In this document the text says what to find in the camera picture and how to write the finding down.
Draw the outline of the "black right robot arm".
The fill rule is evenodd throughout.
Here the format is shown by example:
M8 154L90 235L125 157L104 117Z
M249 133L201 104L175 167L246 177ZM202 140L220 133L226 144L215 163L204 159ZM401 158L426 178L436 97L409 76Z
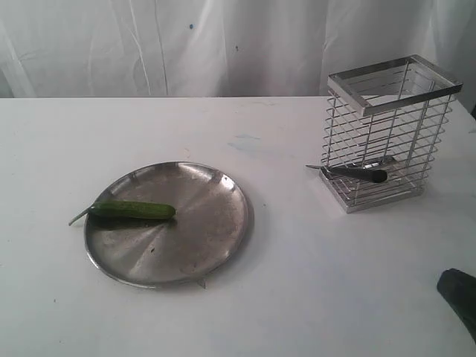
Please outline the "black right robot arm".
M437 291L454 310L475 340L475 277L458 269L450 268L440 275Z

